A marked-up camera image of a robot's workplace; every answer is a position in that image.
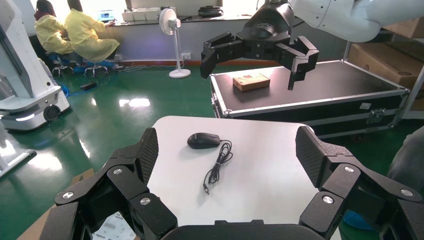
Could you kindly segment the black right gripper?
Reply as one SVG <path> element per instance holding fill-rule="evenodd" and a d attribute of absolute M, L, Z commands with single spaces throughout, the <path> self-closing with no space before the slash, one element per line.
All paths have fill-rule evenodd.
<path fill-rule="evenodd" d="M 305 37 L 290 43 L 295 15 L 288 3 L 264 3 L 233 35 L 224 32 L 203 43 L 200 76 L 207 79 L 216 65 L 239 58 L 274 60 L 290 70 L 289 91 L 316 68 L 319 50 Z"/>

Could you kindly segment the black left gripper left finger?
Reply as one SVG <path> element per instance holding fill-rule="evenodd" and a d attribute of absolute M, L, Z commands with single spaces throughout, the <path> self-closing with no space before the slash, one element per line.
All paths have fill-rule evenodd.
<path fill-rule="evenodd" d="M 160 240 L 176 229 L 177 217 L 147 186 L 158 153 L 153 127 L 137 143 L 116 149 L 98 172 L 55 197 L 40 239 L 91 240 L 114 213 L 141 240 Z"/>

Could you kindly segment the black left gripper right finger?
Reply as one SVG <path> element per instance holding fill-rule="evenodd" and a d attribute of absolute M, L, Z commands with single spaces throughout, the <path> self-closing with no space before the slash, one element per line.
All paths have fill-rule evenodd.
<path fill-rule="evenodd" d="M 424 200 L 416 190 L 365 167 L 345 147 L 321 141 L 309 126 L 297 129 L 295 152 L 318 190 L 300 225 L 328 240 L 352 211 L 382 240 L 423 239 Z"/>

